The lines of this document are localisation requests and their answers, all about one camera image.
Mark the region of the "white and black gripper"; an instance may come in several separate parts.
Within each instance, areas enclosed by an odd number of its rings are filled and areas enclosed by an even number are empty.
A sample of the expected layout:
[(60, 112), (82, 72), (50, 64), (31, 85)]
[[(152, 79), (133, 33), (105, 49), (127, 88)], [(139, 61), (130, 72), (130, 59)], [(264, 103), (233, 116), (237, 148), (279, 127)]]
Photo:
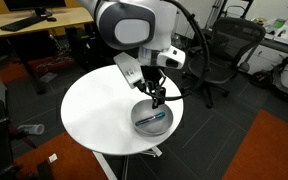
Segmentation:
[[(170, 46), (163, 51), (150, 50), (144, 47), (139, 48), (138, 61), (141, 63), (141, 70), (144, 80), (158, 83), (162, 75), (159, 73), (160, 68), (181, 69), (185, 64), (186, 54), (174, 47)], [(159, 104), (165, 103), (166, 89), (164, 87), (156, 87), (152, 91), (152, 108), (158, 108)]]

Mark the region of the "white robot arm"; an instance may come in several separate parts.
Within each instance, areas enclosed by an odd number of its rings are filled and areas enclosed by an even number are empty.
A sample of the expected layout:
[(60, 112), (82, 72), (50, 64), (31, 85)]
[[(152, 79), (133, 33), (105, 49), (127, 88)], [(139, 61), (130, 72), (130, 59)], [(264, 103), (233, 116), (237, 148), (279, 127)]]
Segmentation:
[(167, 0), (77, 0), (101, 38), (119, 51), (113, 60), (132, 88), (152, 98), (158, 108), (170, 98), (163, 68), (180, 69), (185, 53), (171, 44), (177, 7)]

